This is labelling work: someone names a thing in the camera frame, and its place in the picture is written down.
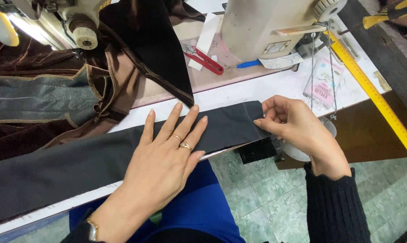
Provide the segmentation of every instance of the label sticker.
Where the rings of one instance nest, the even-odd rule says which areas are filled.
[[[268,46],[266,46],[264,52],[262,54],[270,54],[270,53],[275,53],[275,52],[281,52],[286,47],[289,45],[289,41],[281,41],[281,42],[274,42],[274,43],[269,43]]]

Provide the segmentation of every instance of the yellow ruler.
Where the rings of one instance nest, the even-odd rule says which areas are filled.
[[[384,97],[379,93],[376,87],[370,81],[363,70],[358,66],[357,62],[353,59],[352,55],[345,49],[336,36],[330,31],[330,38],[335,41],[331,45],[334,52],[337,53],[341,61],[345,64],[346,68],[352,73],[358,83],[361,85],[366,94],[370,97],[379,111],[390,124],[397,137],[407,149],[407,130],[401,124],[399,118],[395,115],[394,111],[390,108]]]

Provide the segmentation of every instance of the fingernail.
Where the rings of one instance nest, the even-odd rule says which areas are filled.
[[[182,108],[182,102],[178,102],[176,105],[175,105],[175,109],[181,109]]]
[[[202,158],[202,156],[204,156],[205,154],[206,154],[205,151],[199,151],[199,152],[196,153],[196,157],[197,157],[197,159],[199,160],[199,159]]]

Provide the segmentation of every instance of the green tile floor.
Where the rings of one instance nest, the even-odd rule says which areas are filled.
[[[303,169],[278,170],[271,158],[243,165],[235,151],[210,162],[248,243],[309,241]],[[407,158],[351,166],[372,242],[394,242],[407,230]],[[59,242],[67,233],[65,217],[12,242]]]

